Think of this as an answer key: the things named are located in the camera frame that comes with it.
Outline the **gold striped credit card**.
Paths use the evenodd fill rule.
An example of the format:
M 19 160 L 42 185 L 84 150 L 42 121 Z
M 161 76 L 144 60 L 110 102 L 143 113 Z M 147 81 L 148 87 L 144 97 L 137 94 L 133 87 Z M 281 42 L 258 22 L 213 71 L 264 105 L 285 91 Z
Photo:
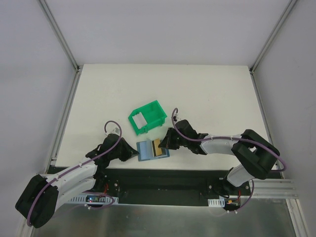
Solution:
M 159 138 L 152 141 L 153 154 L 155 158 L 164 155 L 164 149 L 159 147 L 160 143 L 161 140 Z

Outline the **blue leather card holder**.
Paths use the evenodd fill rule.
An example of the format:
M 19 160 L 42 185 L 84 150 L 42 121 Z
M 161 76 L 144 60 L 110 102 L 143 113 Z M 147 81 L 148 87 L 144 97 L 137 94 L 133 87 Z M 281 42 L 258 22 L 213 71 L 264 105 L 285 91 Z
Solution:
M 164 149 L 164 155 L 162 155 L 158 158 L 155 158 L 154 154 L 153 154 L 152 141 L 153 140 L 146 140 L 146 141 L 136 143 L 137 151 L 139 153 L 138 161 L 148 161 L 148 160 L 155 160 L 155 159 L 170 157 L 169 150 Z

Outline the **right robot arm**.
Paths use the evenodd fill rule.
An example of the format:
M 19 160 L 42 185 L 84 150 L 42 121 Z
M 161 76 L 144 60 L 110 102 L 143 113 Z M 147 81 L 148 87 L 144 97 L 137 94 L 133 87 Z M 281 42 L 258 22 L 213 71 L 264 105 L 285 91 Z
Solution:
M 196 155 L 235 156 L 240 165 L 231 168 L 223 180 L 213 186 L 222 197 L 235 194 L 242 184 L 253 178 L 265 180 L 280 156 L 279 151 L 254 130 L 247 129 L 233 136 L 214 136 L 197 133 L 187 120 L 170 127 L 158 147 L 169 150 L 186 147 Z

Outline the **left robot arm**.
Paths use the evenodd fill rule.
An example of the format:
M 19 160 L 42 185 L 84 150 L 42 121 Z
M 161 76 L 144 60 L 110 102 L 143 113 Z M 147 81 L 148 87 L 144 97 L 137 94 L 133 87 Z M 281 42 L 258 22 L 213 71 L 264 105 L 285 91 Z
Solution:
M 138 154 L 124 138 L 111 133 L 75 166 L 53 175 L 32 177 L 15 208 L 25 217 L 28 226 L 40 228 L 59 207 L 80 193 L 101 192 L 106 168 L 112 160 L 125 162 Z

